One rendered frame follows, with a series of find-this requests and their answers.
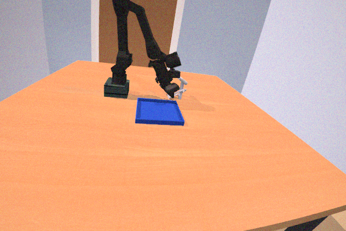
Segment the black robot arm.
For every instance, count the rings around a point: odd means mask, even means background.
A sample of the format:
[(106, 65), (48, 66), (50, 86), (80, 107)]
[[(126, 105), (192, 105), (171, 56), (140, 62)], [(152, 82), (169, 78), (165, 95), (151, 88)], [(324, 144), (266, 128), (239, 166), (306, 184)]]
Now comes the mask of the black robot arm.
[(164, 64), (165, 62), (167, 67), (170, 68), (168, 71), (170, 80), (173, 80), (173, 78), (180, 78), (181, 72), (174, 69), (174, 67), (181, 65), (177, 52), (175, 51), (172, 54), (166, 55), (160, 50), (158, 43), (151, 32), (145, 9), (130, 0), (112, 0), (112, 3), (117, 16), (118, 54), (116, 64), (111, 67), (111, 84), (125, 85), (127, 81), (125, 70), (133, 61), (132, 54), (130, 54), (128, 50), (127, 16), (129, 11), (134, 12), (137, 16), (139, 26), (141, 27), (145, 39), (147, 55), (151, 60), (154, 60), (149, 61), (148, 68), (153, 67), (156, 74), (162, 74), (167, 70)]

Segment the blue tray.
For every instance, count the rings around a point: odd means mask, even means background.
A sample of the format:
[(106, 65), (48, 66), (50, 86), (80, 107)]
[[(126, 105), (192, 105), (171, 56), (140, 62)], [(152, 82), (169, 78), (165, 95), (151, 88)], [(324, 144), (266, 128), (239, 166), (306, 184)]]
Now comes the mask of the blue tray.
[(135, 124), (184, 126), (176, 101), (137, 98)]

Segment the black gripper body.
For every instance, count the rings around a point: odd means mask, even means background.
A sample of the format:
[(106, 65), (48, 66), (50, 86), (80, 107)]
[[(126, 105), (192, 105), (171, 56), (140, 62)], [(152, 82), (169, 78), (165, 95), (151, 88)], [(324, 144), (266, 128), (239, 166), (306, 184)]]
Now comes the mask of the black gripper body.
[(157, 77), (155, 78), (156, 83), (160, 83), (160, 85), (165, 86), (165, 91), (168, 95), (171, 95), (175, 93), (176, 91), (180, 90), (179, 85), (176, 83), (170, 83), (172, 80), (170, 80), (169, 72), (166, 70), (166, 72), (162, 74), (155, 74)]

